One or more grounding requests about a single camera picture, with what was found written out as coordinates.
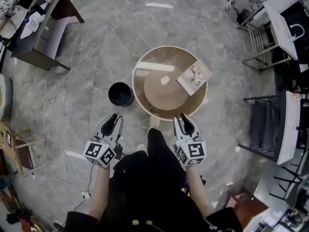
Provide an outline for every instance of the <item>black desk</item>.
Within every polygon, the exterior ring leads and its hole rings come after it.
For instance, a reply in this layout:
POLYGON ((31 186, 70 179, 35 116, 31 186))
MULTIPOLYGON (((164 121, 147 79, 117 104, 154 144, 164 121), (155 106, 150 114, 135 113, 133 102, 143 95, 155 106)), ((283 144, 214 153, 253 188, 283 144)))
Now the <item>black desk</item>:
MULTIPOLYGON (((45 2, 45 0, 38 0, 37 4, 41 5, 45 2)), ((53 0, 52 3, 47 4, 45 11, 45 19, 40 23, 38 30, 21 39, 26 26, 26 22, 23 22, 11 57, 45 70, 50 70, 53 66, 70 70, 69 67, 55 60, 56 49, 68 21, 66 18, 76 16, 81 23, 84 20, 70 0, 53 0)))

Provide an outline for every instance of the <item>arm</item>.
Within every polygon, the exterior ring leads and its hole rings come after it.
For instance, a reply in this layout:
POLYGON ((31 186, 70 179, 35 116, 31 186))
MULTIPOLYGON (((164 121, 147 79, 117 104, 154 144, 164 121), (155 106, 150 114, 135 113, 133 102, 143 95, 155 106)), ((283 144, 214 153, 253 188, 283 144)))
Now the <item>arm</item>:
POLYGON ((89 215, 101 220, 108 203, 108 188, 110 182, 110 167, 98 167, 96 181, 93 187, 89 215))
POLYGON ((202 216, 205 218, 211 214, 211 211, 202 180, 197 172, 196 166, 187 166, 186 171, 189 179, 190 198, 195 202, 202 216))

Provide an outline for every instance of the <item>power strip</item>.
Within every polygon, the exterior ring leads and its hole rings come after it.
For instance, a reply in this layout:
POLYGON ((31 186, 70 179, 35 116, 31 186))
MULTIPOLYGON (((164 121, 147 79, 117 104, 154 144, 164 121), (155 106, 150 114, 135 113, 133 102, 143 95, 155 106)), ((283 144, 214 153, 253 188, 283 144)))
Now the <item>power strip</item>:
POLYGON ((85 199, 90 199, 88 192, 82 192, 82 197, 85 197, 85 199))

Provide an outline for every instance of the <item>booklet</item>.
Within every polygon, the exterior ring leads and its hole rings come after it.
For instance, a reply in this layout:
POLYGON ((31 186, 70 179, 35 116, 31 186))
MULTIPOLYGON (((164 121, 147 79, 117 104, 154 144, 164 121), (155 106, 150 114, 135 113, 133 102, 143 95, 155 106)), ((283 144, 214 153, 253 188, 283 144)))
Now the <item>booklet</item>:
POLYGON ((176 80, 192 96, 211 76, 211 71, 198 59, 176 80))

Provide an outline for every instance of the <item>gray tile floor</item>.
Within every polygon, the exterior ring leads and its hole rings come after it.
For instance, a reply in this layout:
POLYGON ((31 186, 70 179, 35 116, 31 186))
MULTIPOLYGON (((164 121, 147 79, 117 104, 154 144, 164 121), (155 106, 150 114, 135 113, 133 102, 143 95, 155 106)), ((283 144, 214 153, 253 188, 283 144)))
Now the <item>gray tile floor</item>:
MULTIPOLYGON (((125 18, 136 6, 150 0, 72 0, 84 24, 72 23, 65 30, 58 58, 75 67, 85 52, 107 28, 125 18)), ((36 178, 17 177, 14 187, 22 202, 47 223, 63 222, 66 213, 81 201, 83 184, 70 173, 64 150, 81 154, 97 124, 108 114, 122 114, 125 120, 121 144, 132 152, 146 142, 149 116, 135 101, 127 108, 113 106, 107 97, 108 88, 117 81, 131 85, 132 70, 148 50, 175 45, 195 54, 213 72, 204 104, 194 114, 202 137, 207 143, 208 157, 199 166, 207 180, 206 191, 216 209, 226 201, 226 191, 243 185, 252 162, 252 155, 236 149, 237 141, 248 141, 249 106, 245 96, 273 93, 273 71, 258 73, 241 63, 249 54, 248 33, 237 30, 227 15, 222 0, 155 0, 172 9, 140 7, 128 20, 112 29, 93 47, 80 66, 66 79, 67 71, 57 67, 47 72, 6 56, 3 72, 14 85, 12 127, 18 131, 30 127, 32 135, 47 139, 43 123, 49 130, 47 159, 52 162, 36 178), (59 89, 52 105, 56 128, 44 100, 59 89)), ((174 144, 172 123, 162 122, 161 130, 169 146, 174 144)), ((34 147, 36 156, 43 156, 47 141, 34 147)), ((88 185, 90 164, 70 157, 71 170, 88 185)), ((87 211, 87 200, 79 211, 87 211)))

